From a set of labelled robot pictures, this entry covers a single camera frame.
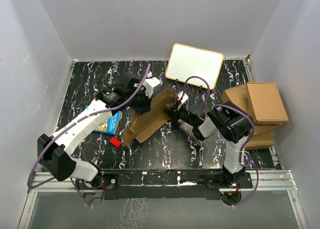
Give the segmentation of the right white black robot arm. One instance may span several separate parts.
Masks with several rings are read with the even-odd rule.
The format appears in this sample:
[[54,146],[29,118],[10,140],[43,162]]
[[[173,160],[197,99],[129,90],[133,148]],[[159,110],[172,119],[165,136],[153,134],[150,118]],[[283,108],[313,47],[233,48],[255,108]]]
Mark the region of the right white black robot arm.
[[220,133],[225,140],[225,160],[222,172],[213,181],[230,188],[240,183],[245,174],[244,147],[251,139],[254,129],[253,119],[231,101],[218,104],[209,111],[202,121],[199,116],[189,111],[186,106],[177,103],[164,110],[171,121],[179,120],[192,126],[192,132],[199,141]]

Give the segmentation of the blue treehouse book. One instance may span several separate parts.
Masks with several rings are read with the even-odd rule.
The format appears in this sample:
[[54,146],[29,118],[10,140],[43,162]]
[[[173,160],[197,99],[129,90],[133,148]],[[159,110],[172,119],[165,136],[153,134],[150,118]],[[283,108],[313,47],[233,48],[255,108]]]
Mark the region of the blue treehouse book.
[[97,125],[96,129],[94,129],[93,132],[115,136],[121,118],[122,112],[118,111],[112,117],[109,117],[108,120],[104,120],[99,125]]

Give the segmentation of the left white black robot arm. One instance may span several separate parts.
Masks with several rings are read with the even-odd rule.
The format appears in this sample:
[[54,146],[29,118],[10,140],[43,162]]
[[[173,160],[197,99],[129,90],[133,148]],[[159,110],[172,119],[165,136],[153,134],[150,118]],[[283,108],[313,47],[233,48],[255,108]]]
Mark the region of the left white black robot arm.
[[92,102],[65,127],[37,140],[39,164],[57,181],[79,179],[93,189],[103,184],[102,171],[91,162],[74,158],[78,145],[98,128],[126,107],[142,115],[151,109],[155,89],[161,82],[148,73],[144,78],[132,73],[121,75],[118,80],[100,91]]

